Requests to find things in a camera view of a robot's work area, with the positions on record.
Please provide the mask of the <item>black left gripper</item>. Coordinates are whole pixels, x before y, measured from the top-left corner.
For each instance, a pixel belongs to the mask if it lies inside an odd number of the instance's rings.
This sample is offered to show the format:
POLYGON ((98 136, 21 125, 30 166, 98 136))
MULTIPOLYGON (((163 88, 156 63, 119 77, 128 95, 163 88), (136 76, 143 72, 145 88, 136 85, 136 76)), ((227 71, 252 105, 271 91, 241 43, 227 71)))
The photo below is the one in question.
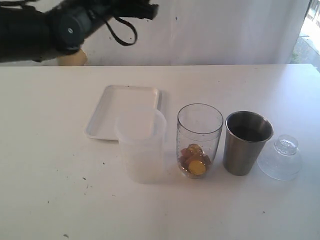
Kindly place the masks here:
POLYGON ((159 5, 149 0, 114 0, 111 5, 112 16, 118 18, 153 20, 158 10, 159 5))

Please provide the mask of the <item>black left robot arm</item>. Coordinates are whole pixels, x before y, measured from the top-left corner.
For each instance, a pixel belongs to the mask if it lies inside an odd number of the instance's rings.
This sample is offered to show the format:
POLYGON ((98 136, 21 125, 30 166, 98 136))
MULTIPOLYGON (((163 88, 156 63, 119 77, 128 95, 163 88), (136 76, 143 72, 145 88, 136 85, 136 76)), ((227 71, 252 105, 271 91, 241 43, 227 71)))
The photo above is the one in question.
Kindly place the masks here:
POLYGON ((153 20, 159 5, 148 0, 63 0, 41 12, 31 0, 0 2, 0 61, 2 63, 42 62, 70 56, 80 51, 84 41, 106 25, 122 46, 133 42, 120 39, 109 24, 110 19, 129 27, 134 40, 138 33, 126 18, 153 20))

